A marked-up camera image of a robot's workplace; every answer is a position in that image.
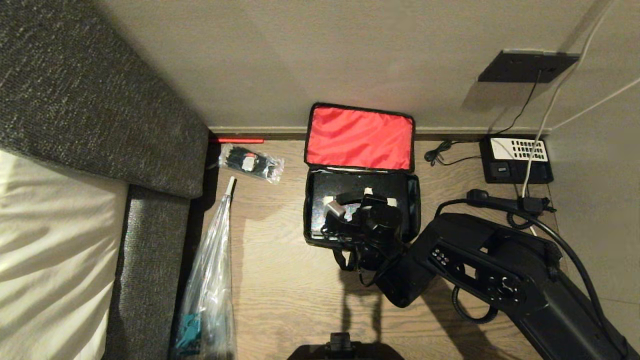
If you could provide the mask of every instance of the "white cushion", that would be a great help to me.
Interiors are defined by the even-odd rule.
[[[0,151],[0,357],[100,359],[127,184]]]

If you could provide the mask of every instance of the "red bag lining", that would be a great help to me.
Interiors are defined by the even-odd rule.
[[[307,142],[307,163],[411,170],[413,119],[373,111],[317,106]]]

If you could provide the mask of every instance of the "red rod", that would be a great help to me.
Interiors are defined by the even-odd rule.
[[[214,143],[264,143],[264,139],[240,139],[240,138],[212,138]]]

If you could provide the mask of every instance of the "gray wall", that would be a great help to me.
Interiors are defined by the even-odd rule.
[[[579,52],[605,3],[99,0],[209,126],[264,132],[304,132],[314,101],[407,112],[423,132],[504,127],[530,85],[476,77],[501,49]],[[614,6],[549,127],[637,77],[639,6]],[[521,129],[551,93],[539,86]]]
[[[553,131],[550,184],[560,232],[605,314],[640,348],[640,85]],[[575,269],[571,277],[581,283]]]

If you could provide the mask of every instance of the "baseboard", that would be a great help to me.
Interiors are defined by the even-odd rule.
[[[266,140],[304,140],[307,135],[306,126],[211,126],[211,132],[217,136],[238,136],[242,138],[259,137]],[[486,127],[427,127],[415,129],[416,140],[469,140],[480,139],[487,132]],[[512,135],[535,135],[538,129],[531,127],[514,127],[509,130]],[[547,135],[551,128],[542,133]]]

